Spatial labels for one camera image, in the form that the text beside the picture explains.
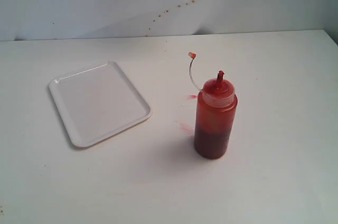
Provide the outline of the red sauce squeeze bottle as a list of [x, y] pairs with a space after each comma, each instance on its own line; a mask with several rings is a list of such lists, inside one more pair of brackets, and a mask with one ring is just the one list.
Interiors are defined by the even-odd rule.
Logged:
[[219, 71], [217, 77], [198, 87], [192, 77], [192, 63], [196, 54], [189, 52], [191, 58], [189, 77], [199, 91], [196, 105], [194, 148], [209, 160], [224, 156], [227, 151], [232, 125], [236, 114], [238, 98], [234, 85]]

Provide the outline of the white rectangular plastic tray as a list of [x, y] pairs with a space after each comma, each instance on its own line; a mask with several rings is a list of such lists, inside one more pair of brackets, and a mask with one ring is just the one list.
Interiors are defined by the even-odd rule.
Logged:
[[49, 83], [72, 145], [87, 148], [149, 119], [152, 109], [113, 61], [64, 74]]

